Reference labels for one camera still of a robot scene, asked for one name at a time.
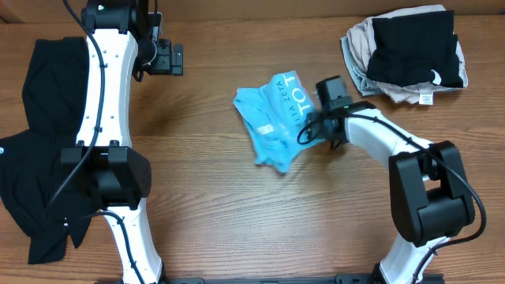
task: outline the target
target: folded clothes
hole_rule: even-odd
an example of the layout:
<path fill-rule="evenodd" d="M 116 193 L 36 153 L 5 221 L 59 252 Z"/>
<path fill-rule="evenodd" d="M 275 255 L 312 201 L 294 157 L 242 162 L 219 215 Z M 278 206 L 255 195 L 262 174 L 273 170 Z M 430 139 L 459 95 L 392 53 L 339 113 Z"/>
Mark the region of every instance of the folded clothes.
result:
<path fill-rule="evenodd" d="M 420 6 L 415 8 L 399 9 L 393 12 L 385 13 L 377 17 L 369 17 L 360 24 L 356 24 L 347 32 L 349 41 L 349 51 L 353 55 L 353 61 L 349 60 L 344 52 L 344 59 L 350 74 L 356 74 L 356 69 L 359 73 L 366 73 L 368 70 L 368 61 L 372 57 L 372 53 L 376 50 L 375 32 L 372 26 L 374 18 L 394 18 L 406 15 L 419 13 L 430 13 L 436 11 L 445 11 L 442 5 Z M 468 86 L 468 76 L 465 71 L 465 59 L 459 43 L 456 45 L 456 55 L 458 57 L 458 75 L 462 80 L 463 88 Z M 350 65 L 355 62 L 356 67 L 350 69 Z M 409 86 L 400 87 L 395 84 L 389 84 L 379 81 L 372 81 L 383 93 L 390 96 L 395 103 L 407 101 L 408 103 L 417 103 L 421 93 L 433 92 L 451 92 L 458 88 L 448 88 L 433 84 L 432 82 L 424 82 Z"/>
<path fill-rule="evenodd" d="M 256 164 L 287 173 L 300 152 L 324 141 L 316 139 L 307 145 L 297 142 L 314 106 L 294 71 L 273 76 L 261 88 L 239 88 L 234 105 L 251 136 Z"/>
<path fill-rule="evenodd" d="M 419 13 L 430 13 L 437 11 L 445 11 L 442 5 L 428 5 L 414 8 L 398 9 L 376 17 L 368 17 L 359 24 L 356 24 L 347 31 L 349 38 L 350 51 L 356 61 L 358 67 L 365 72 L 368 70 L 368 61 L 372 57 L 373 52 L 377 49 L 375 34 L 372 26 L 374 18 L 394 18 L 407 15 L 415 15 Z"/>
<path fill-rule="evenodd" d="M 361 95 L 367 96 L 383 94 L 383 92 L 376 86 L 376 84 L 366 77 L 365 72 L 357 66 L 353 55 L 350 53 L 349 39 L 347 36 L 342 37 L 340 41 L 342 44 L 344 62 L 346 63 L 346 67 L 349 70 L 349 75 Z"/>
<path fill-rule="evenodd" d="M 368 62 L 369 79 L 400 87 L 425 82 L 463 87 L 454 11 L 376 18 L 372 24 L 377 49 Z"/>

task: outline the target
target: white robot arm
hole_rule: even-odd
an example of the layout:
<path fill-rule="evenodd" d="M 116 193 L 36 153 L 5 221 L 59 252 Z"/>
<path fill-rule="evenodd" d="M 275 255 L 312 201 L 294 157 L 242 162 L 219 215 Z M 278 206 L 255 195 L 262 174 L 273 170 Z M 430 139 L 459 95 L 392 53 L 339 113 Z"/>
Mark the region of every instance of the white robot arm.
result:
<path fill-rule="evenodd" d="M 122 219 L 130 252 L 118 220 L 105 215 L 121 257 L 122 283 L 162 284 L 166 282 L 163 262 L 155 250 L 146 212 L 151 167 L 145 157 L 132 149 L 129 94 L 131 78 L 141 81 L 144 71 L 150 75 L 182 75 L 182 45 L 175 45 L 172 51 L 168 39 L 158 38 L 163 19 L 161 13 L 148 13 L 147 0 L 89 0 L 82 13 L 82 24 L 99 46 L 105 65 L 105 85 L 100 83 L 102 70 L 97 50 L 88 37 L 84 118 L 76 147 L 62 151 L 62 167 L 70 172 L 90 148 L 104 87 L 99 135 L 91 145 L 86 166 L 71 182 L 88 192 L 103 211 Z M 134 263 L 129 261 L 129 253 Z"/>

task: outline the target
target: wooden table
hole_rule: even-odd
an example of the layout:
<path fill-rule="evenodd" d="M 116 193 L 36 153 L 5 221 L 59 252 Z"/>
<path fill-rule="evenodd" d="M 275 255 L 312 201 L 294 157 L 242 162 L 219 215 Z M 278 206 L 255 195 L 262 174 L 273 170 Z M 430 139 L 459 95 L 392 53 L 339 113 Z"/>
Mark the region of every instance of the wooden table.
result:
<path fill-rule="evenodd" d="M 365 151 L 323 144 L 285 175 L 255 166 L 234 109 L 237 87 L 297 70 L 305 88 L 342 74 L 339 39 L 359 17 L 167 23 L 185 44 L 183 77 L 133 83 L 130 129 L 150 161 L 152 236 L 169 277 L 332 276 L 368 272 L 396 230 L 387 171 Z M 469 87 L 436 95 L 434 106 L 368 100 L 392 121 L 432 141 L 451 140 L 488 212 L 484 236 L 446 248 L 428 267 L 448 283 L 505 282 L 505 17 L 457 17 Z M 28 125 L 21 89 L 37 38 L 80 35 L 75 24 L 0 26 L 0 136 Z M 360 97 L 347 80 L 355 100 Z M 471 234 L 476 222 L 460 236 Z M 27 265 L 30 240 L 0 207 L 0 283 L 93 283 L 122 276 L 109 227 L 94 219 L 83 245 L 63 261 Z"/>

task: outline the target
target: white tag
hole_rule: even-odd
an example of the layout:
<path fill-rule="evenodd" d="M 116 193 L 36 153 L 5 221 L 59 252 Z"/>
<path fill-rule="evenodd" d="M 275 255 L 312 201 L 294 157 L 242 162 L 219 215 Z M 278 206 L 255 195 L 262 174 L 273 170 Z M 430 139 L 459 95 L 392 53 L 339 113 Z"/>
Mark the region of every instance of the white tag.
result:
<path fill-rule="evenodd" d="M 432 106 L 433 105 L 433 92 L 422 92 L 419 94 L 419 104 Z"/>
<path fill-rule="evenodd" d="M 442 83 L 442 78 L 440 77 L 440 74 L 433 69 L 432 69 L 432 71 L 435 74 L 435 79 L 433 79 L 433 84 L 440 85 L 440 83 Z"/>
<path fill-rule="evenodd" d="M 271 124 L 267 124 L 265 126 L 258 127 L 256 130 L 260 135 L 267 135 L 269 133 L 274 132 L 274 126 Z"/>

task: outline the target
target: black cable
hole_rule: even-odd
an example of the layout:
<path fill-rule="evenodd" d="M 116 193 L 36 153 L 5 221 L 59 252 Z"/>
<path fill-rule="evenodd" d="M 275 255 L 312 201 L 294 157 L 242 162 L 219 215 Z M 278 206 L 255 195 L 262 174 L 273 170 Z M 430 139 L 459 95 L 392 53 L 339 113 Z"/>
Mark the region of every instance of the black cable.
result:
<path fill-rule="evenodd" d="M 125 238 L 125 247 L 126 247 L 126 254 L 128 255 L 128 260 L 130 262 L 131 268 L 135 271 L 135 274 L 137 275 L 140 284 L 145 284 L 144 280 L 142 279 L 142 276 L 140 275 L 139 268 L 137 267 L 137 262 L 133 260 L 132 256 L 132 250 L 129 246 L 129 239 L 128 239 L 128 234 L 126 233 L 126 227 L 125 223 L 123 222 L 123 219 L 119 217 L 119 215 L 109 212 L 109 211 L 101 211 L 101 212 L 96 212 L 90 215 L 82 216 L 79 219 L 90 219 L 96 216 L 110 216 L 113 217 L 118 221 L 118 225 L 121 227 L 121 231 L 123 232 L 123 237 Z"/>
<path fill-rule="evenodd" d="M 154 31 L 154 27 L 156 26 L 156 20 L 158 20 L 158 0 L 155 0 L 155 14 L 152 20 L 152 31 Z"/>
<path fill-rule="evenodd" d="M 317 123 L 321 123 L 322 121 L 325 121 L 326 119 L 339 119 L 339 118 L 361 118 L 361 119 L 366 119 L 366 120 L 369 120 L 369 121 L 377 122 L 377 123 L 383 125 L 384 127 L 386 127 L 387 129 L 391 130 L 395 135 L 397 135 L 398 137 L 402 138 L 408 144 L 413 145 L 414 147 L 418 148 L 420 151 L 424 152 L 426 155 L 429 155 L 429 157 L 431 159 L 433 159 L 437 163 L 437 165 L 441 166 L 447 172 L 451 173 L 459 182 L 461 182 L 463 184 L 463 186 L 465 186 L 468 189 L 468 191 L 470 192 L 470 194 L 472 195 L 472 197 L 475 199 L 475 203 L 477 204 L 477 207 L 479 208 L 479 212 L 481 213 L 481 225 L 479 226 L 479 229 L 477 230 L 477 232 L 475 232 L 474 234 L 472 234 L 472 235 L 470 235 L 468 237 L 462 237 L 462 238 L 457 239 L 457 240 L 451 240 L 451 241 L 445 242 L 443 244 L 434 245 L 432 248 L 430 248 L 429 252 L 427 252 L 425 254 L 425 256 L 422 258 L 421 262 L 417 265 L 416 271 L 413 273 L 413 278 L 412 278 L 412 283 L 411 284 L 415 284 L 416 283 L 416 281 L 419 278 L 419 274 L 421 273 L 421 270 L 422 270 L 423 266 L 426 264 L 426 262 L 428 261 L 428 259 L 433 254 L 436 254 L 436 251 L 438 249 L 447 247 L 449 245 L 457 245 L 457 244 L 465 243 L 467 241 L 475 240 L 476 238 L 480 237 L 484 233 L 484 229 L 485 229 L 486 223 L 487 223 L 486 210 L 484 208 L 484 205 L 482 204 L 481 198 L 477 195 L 477 193 L 472 188 L 472 186 L 470 186 L 470 184 L 467 181 L 465 181 L 465 179 L 463 177 L 461 177 L 458 173 L 456 173 L 452 168 L 450 168 L 446 163 L 444 163 L 441 159 L 439 159 L 439 157 L 437 157 L 435 154 L 431 153 L 428 149 L 426 149 L 426 148 L 422 147 L 421 145 L 417 144 L 416 142 L 412 141 L 412 139 L 410 137 L 408 137 L 407 135 L 403 134 L 402 132 L 400 132 L 399 130 L 397 130 L 394 126 L 390 125 L 389 123 L 387 123 L 385 121 L 381 121 L 379 118 L 369 117 L 367 115 L 361 115 L 361 114 L 336 114 L 336 115 L 328 115 L 328 116 L 321 115 L 318 119 L 316 119 L 316 120 L 311 121 L 310 123 L 308 123 L 300 131 L 300 133 L 298 134 L 298 138 L 297 138 L 298 143 L 300 143 L 301 136 L 308 129 L 310 129 L 313 125 L 315 125 Z M 308 140 L 308 142 L 305 141 L 305 142 L 302 142 L 302 143 L 308 144 L 308 143 L 312 142 L 312 140 L 314 140 L 315 138 L 316 138 L 316 136 L 313 136 L 313 137 L 311 137 L 311 139 Z"/>
<path fill-rule="evenodd" d="M 99 105 L 98 105 L 98 111 L 97 111 L 97 116 L 96 116 L 96 124 L 95 124 L 95 132 L 93 133 L 93 138 L 91 143 L 88 146 L 88 150 L 86 153 L 84 153 L 84 156 L 80 160 L 80 162 L 76 165 L 75 168 L 73 168 L 72 172 L 69 174 L 68 177 L 62 182 L 62 184 L 58 187 L 58 190 L 54 193 L 54 195 L 51 197 L 49 203 L 46 206 L 46 211 L 48 208 L 52 205 L 52 203 L 56 200 L 56 197 L 62 192 L 62 190 L 66 187 L 66 185 L 72 180 L 73 176 L 76 174 L 76 172 L 84 165 L 84 163 L 88 160 L 89 155 L 92 153 L 93 148 L 95 147 L 96 140 L 98 139 L 98 134 L 101 131 L 100 128 L 100 122 L 102 120 L 102 112 L 103 112 L 103 98 L 105 97 L 105 64 L 103 63 L 103 57 L 102 57 L 102 52 L 100 51 L 100 47 L 98 46 L 98 43 L 96 42 L 95 38 L 93 35 L 86 29 L 82 21 L 80 21 L 79 17 L 73 12 L 72 7 L 70 6 L 68 0 L 63 0 L 63 4 L 65 4 L 65 7 L 69 11 L 70 15 L 72 15 L 73 19 L 80 25 L 80 28 L 83 29 L 83 31 L 86 33 L 88 38 L 92 41 L 93 46 L 95 47 L 96 53 L 98 55 L 98 60 L 100 64 L 100 98 L 99 98 Z"/>

